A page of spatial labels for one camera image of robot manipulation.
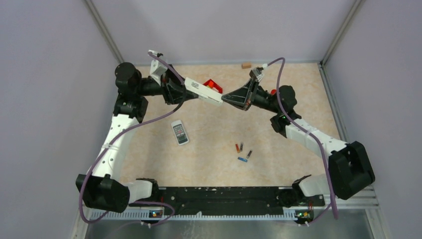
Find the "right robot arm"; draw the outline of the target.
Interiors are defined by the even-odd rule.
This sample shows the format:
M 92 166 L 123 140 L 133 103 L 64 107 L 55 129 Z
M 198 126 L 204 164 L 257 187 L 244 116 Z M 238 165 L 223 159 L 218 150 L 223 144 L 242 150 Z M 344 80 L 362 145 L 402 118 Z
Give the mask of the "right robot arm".
M 375 174 L 363 144 L 348 143 L 329 136 L 311 126 L 294 110 L 297 104 L 292 86 L 280 86 L 271 94 L 256 80 L 250 79 L 241 88 L 223 95 L 222 100 L 247 111 L 251 106 L 276 113 L 270 119 L 273 130 L 293 140 L 323 159 L 326 172 L 297 180 L 292 199 L 305 205 L 312 196 L 333 194 L 347 200 L 375 182 Z

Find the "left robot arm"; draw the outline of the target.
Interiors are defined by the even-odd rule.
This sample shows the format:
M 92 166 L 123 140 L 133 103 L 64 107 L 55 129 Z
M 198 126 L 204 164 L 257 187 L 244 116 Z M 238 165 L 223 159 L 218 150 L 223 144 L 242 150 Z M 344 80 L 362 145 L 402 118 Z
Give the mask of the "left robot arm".
M 185 78 L 171 64 L 151 62 L 150 74 L 142 73 L 129 62 L 119 64 L 115 71 L 117 98 L 106 139 L 94 164 L 86 174 L 78 175 L 76 186 L 79 191 L 79 212 L 83 207 L 123 212 L 129 205 L 142 200 L 153 206 L 159 201 L 158 183 L 154 179 L 140 178 L 129 183 L 120 182 L 120 170 L 125 160 L 135 129 L 157 122 L 175 113 L 190 99 L 198 98 L 186 90 Z M 162 116 L 144 120 L 147 96 L 162 95 L 167 104 L 176 108 Z

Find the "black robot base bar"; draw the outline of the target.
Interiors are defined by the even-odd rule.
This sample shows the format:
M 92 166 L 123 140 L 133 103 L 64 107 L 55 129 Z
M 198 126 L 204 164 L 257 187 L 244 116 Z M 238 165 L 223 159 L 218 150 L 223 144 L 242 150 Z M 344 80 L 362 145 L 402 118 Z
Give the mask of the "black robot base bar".
M 282 215 L 293 207 L 324 207 L 322 195 L 305 197 L 292 187 L 162 187 L 148 202 L 173 207 L 176 216 Z

